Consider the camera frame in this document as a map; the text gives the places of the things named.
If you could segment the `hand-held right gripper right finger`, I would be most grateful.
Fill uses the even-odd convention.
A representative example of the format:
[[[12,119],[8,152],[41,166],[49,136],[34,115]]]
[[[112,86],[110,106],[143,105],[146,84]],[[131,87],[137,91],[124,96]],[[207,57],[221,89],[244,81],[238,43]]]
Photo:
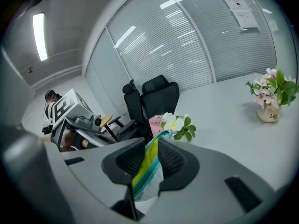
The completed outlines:
[[[160,138],[164,180],[144,224],[226,224],[274,195],[271,186],[228,155]]]

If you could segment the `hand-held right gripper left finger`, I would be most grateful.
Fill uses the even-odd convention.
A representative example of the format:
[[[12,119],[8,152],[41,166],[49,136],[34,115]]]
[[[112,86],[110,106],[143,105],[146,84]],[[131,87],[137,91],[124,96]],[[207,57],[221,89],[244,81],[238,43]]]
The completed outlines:
[[[59,152],[46,143],[53,177],[73,224],[126,224],[144,214],[135,207],[132,173],[144,159],[143,138],[81,151]]]

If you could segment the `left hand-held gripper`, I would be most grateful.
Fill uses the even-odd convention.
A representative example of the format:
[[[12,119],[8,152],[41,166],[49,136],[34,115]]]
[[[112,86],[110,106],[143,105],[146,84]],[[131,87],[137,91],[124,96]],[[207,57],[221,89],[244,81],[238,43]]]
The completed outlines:
[[[51,142],[62,151],[65,130],[78,135],[79,141],[87,140],[91,147],[103,147],[108,142],[98,137],[101,118],[94,115],[83,98],[71,89],[53,105]]]

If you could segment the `teal pencil pouch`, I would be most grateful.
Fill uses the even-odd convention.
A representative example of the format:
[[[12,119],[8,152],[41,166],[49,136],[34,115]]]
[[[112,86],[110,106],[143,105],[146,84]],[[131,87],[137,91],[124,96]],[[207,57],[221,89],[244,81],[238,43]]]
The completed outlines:
[[[171,138],[172,131],[160,131],[145,146],[144,159],[137,174],[132,180],[133,198],[136,202],[143,202],[158,196],[159,185],[164,180],[162,166],[158,159],[159,138]]]

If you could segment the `round yellow wooden table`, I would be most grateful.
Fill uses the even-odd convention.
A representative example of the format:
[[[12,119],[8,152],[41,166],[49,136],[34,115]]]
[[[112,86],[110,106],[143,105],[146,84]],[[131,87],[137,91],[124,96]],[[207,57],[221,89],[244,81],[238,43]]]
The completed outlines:
[[[111,119],[112,119],[112,115],[102,116],[100,127],[103,128],[107,126]]]

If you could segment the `black mesh office chair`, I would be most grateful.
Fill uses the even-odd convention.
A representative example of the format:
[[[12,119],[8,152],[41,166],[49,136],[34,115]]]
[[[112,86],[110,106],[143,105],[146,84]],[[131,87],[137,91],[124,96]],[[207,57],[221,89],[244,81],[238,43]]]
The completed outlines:
[[[127,85],[123,86],[122,92],[124,93],[124,100],[131,120],[124,125],[119,121],[119,119],[121,118],[119,116],[109,122],[109,124],[115,123],[120,127],[120,129],[117,131],[118,136],[123,135],[126,132],[132,131],[134,128],[137,127],[138,124],[141,124],[143,121],[140,93],[137,90],[133,79],[130,80],[130,82]]]
[[[159,75],[142,85],[140,101],[143,121],[132,131],[117,135],[117,141],[143,137],[146,141],[153,138],[149,119],[166,112],[174,113],[179,100],[179,87],[176,82],[168,82],[164,75]]]

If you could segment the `pink paper bag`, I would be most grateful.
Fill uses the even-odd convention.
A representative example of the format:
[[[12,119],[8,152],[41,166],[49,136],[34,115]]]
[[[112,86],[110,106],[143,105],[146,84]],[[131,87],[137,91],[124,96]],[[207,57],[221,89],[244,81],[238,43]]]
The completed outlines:
[[[167,112],[163,115],[155,115],[149,119],[149,125],[153,136],[156,136],[159,132],[164,130],[164,125],[170,115],[172,115],[172,113]]]

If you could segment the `white flowers in pot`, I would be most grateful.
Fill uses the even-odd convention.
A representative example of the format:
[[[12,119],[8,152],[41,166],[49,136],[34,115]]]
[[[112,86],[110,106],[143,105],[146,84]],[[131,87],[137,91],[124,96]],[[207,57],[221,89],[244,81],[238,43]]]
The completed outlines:
[[[196,127],[191,124],[189,114],[175,115],[166,112],[162,115],[161,127],[174,140],[191,142],[195,138]]]

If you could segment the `ceiling light strip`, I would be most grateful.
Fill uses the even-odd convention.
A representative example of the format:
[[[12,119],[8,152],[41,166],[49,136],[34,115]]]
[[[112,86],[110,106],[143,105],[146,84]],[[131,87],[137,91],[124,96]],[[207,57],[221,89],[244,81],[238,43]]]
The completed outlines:
[[[44,35],[44,13],[39,13],[33,15],[33,31],[36,42],[36,48],[41,61],[44,61],[48,58],[46,44],[45,44],[45,35]]]

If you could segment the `pink flowers in pot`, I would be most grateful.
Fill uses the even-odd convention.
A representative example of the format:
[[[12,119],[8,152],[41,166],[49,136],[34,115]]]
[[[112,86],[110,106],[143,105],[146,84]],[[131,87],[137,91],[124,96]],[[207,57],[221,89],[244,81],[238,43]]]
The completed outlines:
[[[266,69],[266,74],[254,82],[247,82],[253,100],[259,105],[256,112],[261,121],[274,123],[280,120],[282,106],[289,106],[299,93],[297,80],[285,77],[283,71]]]

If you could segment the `white paper notice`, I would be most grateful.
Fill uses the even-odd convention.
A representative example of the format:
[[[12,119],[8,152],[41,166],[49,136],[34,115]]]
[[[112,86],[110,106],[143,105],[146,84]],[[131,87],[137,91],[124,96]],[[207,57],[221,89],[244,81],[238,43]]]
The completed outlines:
[[[252,10],[245,0],[224,0],[224,2],[228,5],[230,10]]]
[[[241,30],[246,30],[249,28],[259,29],[259,25],[250,10],[231,10],[236,20],[239,23]]]

